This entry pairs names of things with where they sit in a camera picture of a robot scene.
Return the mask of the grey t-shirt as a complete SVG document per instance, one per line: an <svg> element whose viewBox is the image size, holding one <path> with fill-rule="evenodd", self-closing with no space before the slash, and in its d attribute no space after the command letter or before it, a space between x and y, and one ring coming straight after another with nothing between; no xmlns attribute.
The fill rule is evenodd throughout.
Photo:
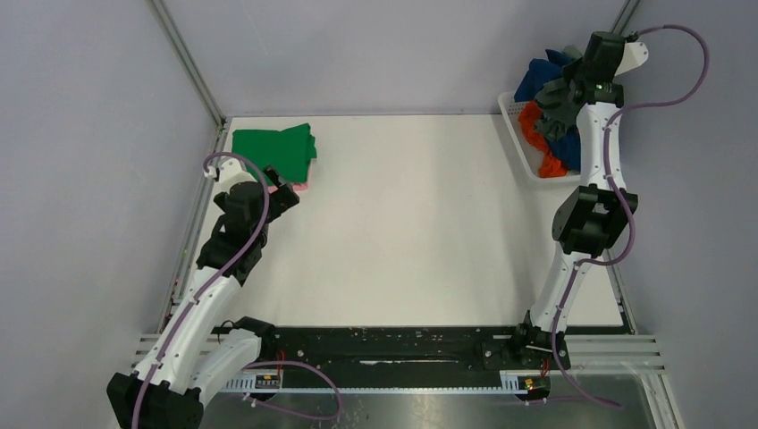
<svg viewBox="0 0 758 429"><path fill-rule="evenodd" d="M584 92L584 87L573 80L558 78L546 82L535 96L542 116L534 129L551 142L577 132L577 116L584 105Z"/></svg>

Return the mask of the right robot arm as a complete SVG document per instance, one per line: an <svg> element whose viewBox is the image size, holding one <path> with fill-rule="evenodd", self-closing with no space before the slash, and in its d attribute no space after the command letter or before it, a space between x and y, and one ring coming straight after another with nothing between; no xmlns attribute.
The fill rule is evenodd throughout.
<svg viewBox="0 0 758 429"><path fill-rule="evenodd" d="M564 336L579 285L638 206L620 172L617 134L624 89L614 79L634 67L626 47L621 35L594 32L584 53L534 98L541 113L535 131L549 141L577 134L580 160L579 183L553 217L556 248L546 283L507 342L509 358L528 369L569 363Z"/></svg>

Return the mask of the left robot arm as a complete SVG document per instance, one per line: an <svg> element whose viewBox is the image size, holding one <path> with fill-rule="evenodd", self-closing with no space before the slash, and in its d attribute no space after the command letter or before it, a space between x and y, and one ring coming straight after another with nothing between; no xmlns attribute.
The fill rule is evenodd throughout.
<svg viewBox="0 0 758 429"><path fill-rule="evenodd" d="M197 428L206 406L249 361L269 366L277 355L271 324L243 318L218 349L200 352L223 312L237 298L262 257L268 225L299 203L273 166L271 187L247 172L223 184L214 202L222 213L202 246L191 284L159 339L130 374L116 373L106 387L121 428Z"/></svg>

